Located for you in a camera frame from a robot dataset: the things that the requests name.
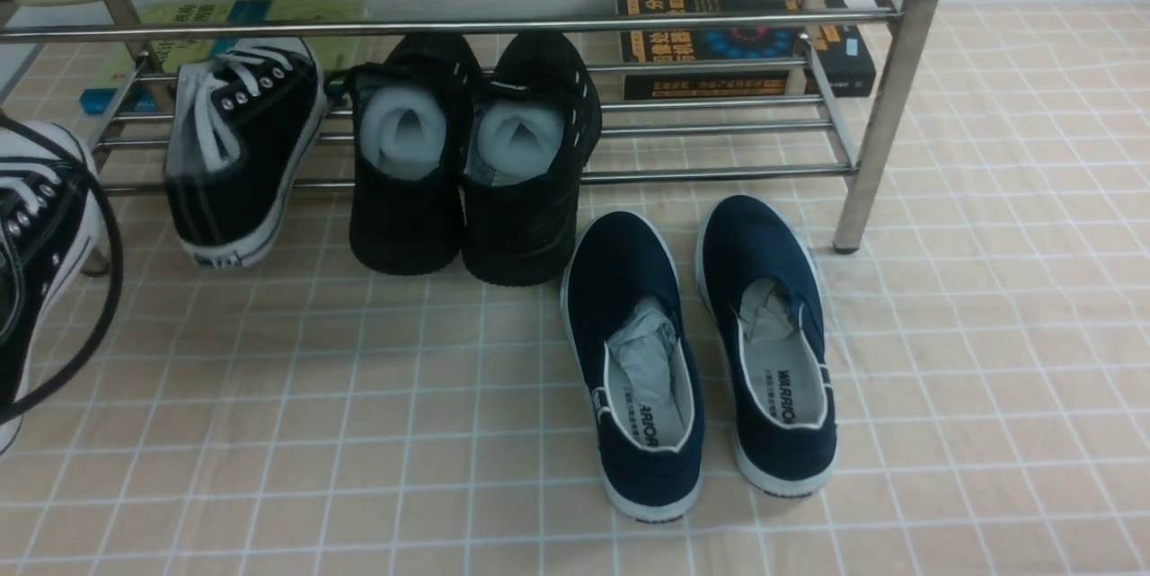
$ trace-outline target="tile floor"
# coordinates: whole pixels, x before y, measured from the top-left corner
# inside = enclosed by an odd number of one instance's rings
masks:
[[[484,60],[505,43],[476,39]],[[613,37],[582,45],[615,57]],[[47,48],[5,109],[90,130],[76,97],[103,52]],[[860,129],[864,102],[846,110]],[[603,494],[555,286],[484,286],[458,263],[373,276],[347,249],[347,198],[325,194],[293,198],[260,268],[200,272],[163,199],[120,200],[118,321],[0,460],[0,575],[1144,573],[1148,118],[1150,8],[953,8],[854,256],[828,249],[838,179],[584,192],[584,224],[645,213],[685,278],[711,203],[768,199],[813,245],[829,306],[841,467],[781,502],[733,464],[724,369],[687,281],[706,482],[662,527]],[[823,159],[814,137],[664,139],[604,141],[592,167]],[[116,154],[106,175],[154,178],[159,161]],[[305,169],[348,171],[338,147]],[[57,306],[41,371],[101,299],[79,282]]]

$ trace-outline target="black canvas sneaker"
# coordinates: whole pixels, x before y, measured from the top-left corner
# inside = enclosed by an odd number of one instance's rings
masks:
[[[32,351],[47,310],[108,231],[109,286],[89,339],[29,392]],[[22,125],[0,114],[0,453],[25,412],[63,387],[108,333],[123,285],[123,245],[95,178],[95,162],[60,125]]]
[[[810,253],[761,200],[733,195],[703,223],[695,279],[730,368],[739,471],[767,494],[812,494],[838,443]]]
[[[462,34],[408,34],[384,63],[344,77],[355,130],[351,248],[382,274],[430,274],[459,255],[455,179],[483,76]]]
[[[181,66],[163,184],[199,266],[267,256],[325,109],[323,72],[302,39],[241,39],[214,60]]]
[[[703,392],[683,335],[667,244],[631,212],[580,237],[559,305],[591,395],[607,498],[641,522],[670,522],[703,486]]]
[[[580,175],[599,143],[599,93],[560,32],[516,36],[475,97],[463,167],[463,263],[490,284],[558,277],[575,249]]]

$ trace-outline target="black cable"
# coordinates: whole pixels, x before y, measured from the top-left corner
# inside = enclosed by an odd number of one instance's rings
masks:
[[[44,133],[22,125],[21,122],[13,121],[12,117],[5,116],[3,113],[0,113],[0,129],[9,130],[21,138],[30,139],[30,141],[48,151],[49,154],[56,155],[61,161],[72,162],[74,167],[80,171],[80,187],[82,190],[92,192],[92,198],[95,199],[95,203],[100,208],[103,229],[108,233],[108,266],[110,268],[108,274],[108,293],[103,298],[103,309],[100,310],[100,317],[97,318],[95,325],[92,327],[92,333],[82,344],[79,351],[72,356],[72,360],[69,360],[52,378],[46,379],[37,389],[24,395],[23,399],[0,408],[0,425],[2,425],[8,423],[8,421],[24,415],[37,405],[43,404],[47,397],[60,391],[61,387],[79,374],[79,370],[86,366],[97,350],[99,350],[100,344],[103,343],[103,338],[108,335],[108,330],[112,329],[112,318],[115,317],[116,309],[120,306],[120,293],[124,286],[124,245],[120,238],[120,224],[116,223],[115,212],[113,212],[112,203],[108,202],[107,195],[103,194],[103,190],[100,187],[100,179],[92,174],[83,159],[76,159],[74,153],[54,143],[52,138],[47,138]]]

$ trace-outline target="black high-top sneaker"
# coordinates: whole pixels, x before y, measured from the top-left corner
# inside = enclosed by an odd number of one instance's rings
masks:
[[[29,392],[32,346],[44,315],[108,231],[103,310],[75,358]],[[86,147],[60,125],[22,125],[0,113],[0,453],[25,412],[63,387],[108,333],[123,285],[123,245]]]
[[[468,85],[483,76],[462,34],[408,34],[384,63],[345,74],[355,130],[350,228],[356,260],[430,274],[463,244],[455,175],[471,133]]]
[[[475,105],[463,263],[490,284],[542,284],[575,249],[580,175],[603,130],[599,93],[567,37],[534,31],[507,45]]]
[[[323,72],[304,39],[241,39],[214,60],[181,66],[163,184],[199,266],[267,256],[325,110]]]

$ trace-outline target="black knit shoe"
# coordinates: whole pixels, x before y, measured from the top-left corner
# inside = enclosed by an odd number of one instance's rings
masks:
[[[430,274],[459,255],[455,175],[471,131],[468,84],[483,76],[462,34],[408,34],[384,63],[346,72],[355,129],[350,229],[356,260],[382,274]]]
[[[463,167],[463,264],[481,281],[559,277],[575,249],[580,175],[599,143],[599,93],[560,32],[516,36],[475,97]]]

